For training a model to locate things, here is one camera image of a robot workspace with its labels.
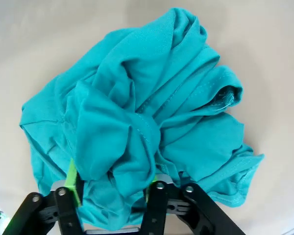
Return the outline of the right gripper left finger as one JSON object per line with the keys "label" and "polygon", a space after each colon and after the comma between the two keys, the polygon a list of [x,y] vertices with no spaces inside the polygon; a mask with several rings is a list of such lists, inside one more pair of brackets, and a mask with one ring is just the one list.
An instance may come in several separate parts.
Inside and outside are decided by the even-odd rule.
{"label": "right gripper left finger", "polygon": [[58,223],[62,235],[83,235],[77,208],[83,200],[84,181],[70,161],[66,180],[54,183],[47,196],[32,192],[21,203],[4,235],[46,235]]}

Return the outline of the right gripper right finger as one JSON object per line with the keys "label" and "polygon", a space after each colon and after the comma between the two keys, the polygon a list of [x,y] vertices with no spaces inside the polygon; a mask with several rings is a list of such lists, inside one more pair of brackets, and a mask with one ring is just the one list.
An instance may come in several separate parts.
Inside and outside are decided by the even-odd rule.
{"label": "right gripper right finger", "polygon": [[163,235],[167,214],[176,215],[194,235],[244,234],[196,183],[177,187],[166,177],[153,182],[139,234]]}

